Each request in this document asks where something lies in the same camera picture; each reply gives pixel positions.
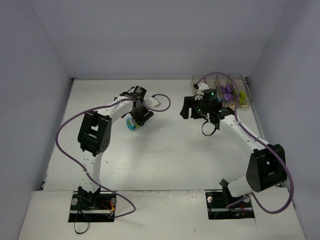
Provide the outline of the small lime green lego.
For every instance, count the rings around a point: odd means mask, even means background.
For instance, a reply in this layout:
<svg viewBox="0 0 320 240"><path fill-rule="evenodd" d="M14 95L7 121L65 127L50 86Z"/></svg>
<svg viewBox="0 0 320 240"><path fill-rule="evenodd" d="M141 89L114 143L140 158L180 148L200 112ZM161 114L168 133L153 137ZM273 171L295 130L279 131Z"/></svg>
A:
<svg viewBox="0 0 320 240"><path fill-rule="evenodd" d="M246 97L247 97L246 93L244 91L240 91L239 92L239 101L238 101L238 103L240 105L243 105L245 100L246 100Z"/></svg>

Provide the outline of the purple oval paw lego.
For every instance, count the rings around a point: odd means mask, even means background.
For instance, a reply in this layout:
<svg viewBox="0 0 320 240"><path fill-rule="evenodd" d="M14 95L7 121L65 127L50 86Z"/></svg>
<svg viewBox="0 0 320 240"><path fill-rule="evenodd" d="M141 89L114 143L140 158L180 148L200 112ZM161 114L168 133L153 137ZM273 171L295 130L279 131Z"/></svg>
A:
<svg viewBox="0 0 320 240"><path fill-rule="evenodd" d="M227 85L224 87L224 92L225 92L225 94L232 94L232 92L233 92L233 87L232 87L230 84L227 84Z"/></svg>

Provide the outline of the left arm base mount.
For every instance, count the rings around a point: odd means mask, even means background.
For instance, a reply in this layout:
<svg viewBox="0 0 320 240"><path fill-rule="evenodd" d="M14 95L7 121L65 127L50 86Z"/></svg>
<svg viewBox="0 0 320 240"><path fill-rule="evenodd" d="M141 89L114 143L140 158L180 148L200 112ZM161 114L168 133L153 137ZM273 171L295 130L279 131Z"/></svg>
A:
<svg viewBox="0 0 320 240"><path fill-rule="evenodd" d="M93 203L74 192L70 201L69 223L113 223L117 206L117 196L110 192L100 192Z"/></svg>

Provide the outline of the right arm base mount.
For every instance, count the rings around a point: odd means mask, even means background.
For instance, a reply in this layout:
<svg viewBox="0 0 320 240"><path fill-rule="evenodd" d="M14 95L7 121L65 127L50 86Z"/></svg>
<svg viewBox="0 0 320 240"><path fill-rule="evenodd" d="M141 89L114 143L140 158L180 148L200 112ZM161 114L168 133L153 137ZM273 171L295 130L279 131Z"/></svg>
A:
<svg viewBox="0 0 320 240"><path fill-rule="evenodd" d="M249 196L232 197L223 190L205 192L209 220L254 219L255 214Z"/></svg>

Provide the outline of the purple lego brick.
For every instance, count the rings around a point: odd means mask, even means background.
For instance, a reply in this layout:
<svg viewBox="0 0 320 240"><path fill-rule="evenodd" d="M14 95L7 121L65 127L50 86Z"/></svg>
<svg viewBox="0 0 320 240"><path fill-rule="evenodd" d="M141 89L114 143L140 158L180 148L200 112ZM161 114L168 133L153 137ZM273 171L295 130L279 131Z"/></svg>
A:
<svg viewBox="0 0 320 240"><path fill-rule="evenodd" d="M234 96L231 93L226 93L223 95L225 102L232 102L234 100Z"/></svg>

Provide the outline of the teal green monster lego stack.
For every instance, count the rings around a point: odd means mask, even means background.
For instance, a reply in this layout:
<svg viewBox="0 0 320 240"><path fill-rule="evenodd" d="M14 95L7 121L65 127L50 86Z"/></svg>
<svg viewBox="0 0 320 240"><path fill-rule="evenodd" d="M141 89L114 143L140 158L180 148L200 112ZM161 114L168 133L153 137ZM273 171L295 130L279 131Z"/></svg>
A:
<svg viewBox="0 0 320 240"><path fill-rule="evenodd" d="M140 126L136 123L136 121L132 117L129 117L126 119L126 126L131 131L136 131L138 128L140 128Z"/></svg>

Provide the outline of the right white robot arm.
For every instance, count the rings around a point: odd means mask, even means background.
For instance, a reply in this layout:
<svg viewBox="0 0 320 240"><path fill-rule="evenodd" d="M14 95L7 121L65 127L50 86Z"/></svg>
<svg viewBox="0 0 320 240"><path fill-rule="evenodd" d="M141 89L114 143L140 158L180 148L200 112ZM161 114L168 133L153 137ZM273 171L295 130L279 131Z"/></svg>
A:
<svg viewBox="0 0 320 240"><path fill-rule="evenodd" d="M259 193L288 179L283 167L284 148L280 144L268 143L251 130L243 130L244 124L235 117L234 110L219 102L216 89L199 89L196 95L184 97L180 115L183 119L205 119L213 124L215 130L231 138L248 158L245 175L222 184L233 198Z"/></svg>

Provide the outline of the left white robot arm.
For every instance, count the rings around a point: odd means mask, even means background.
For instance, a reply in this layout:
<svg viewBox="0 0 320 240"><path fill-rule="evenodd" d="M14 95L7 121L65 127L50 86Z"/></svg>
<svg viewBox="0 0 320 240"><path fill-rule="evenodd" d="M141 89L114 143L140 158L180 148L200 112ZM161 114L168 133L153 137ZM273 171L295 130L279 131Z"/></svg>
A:
<svg viewBox="0 0 320 240"><path fill-rule="evenodd" d="M146 92L145 88L136 86L133 92L123 92L115 97L111 107L91 110L84 115L77 140L83 151L84 172L94 181L85 176L78 187L80 194L91 195L100 191L101 162L111 142L112 124L130 114L134 124L143 126L154 115L148 108L160 106L160 101L154 96L145 98Z"/></svg>

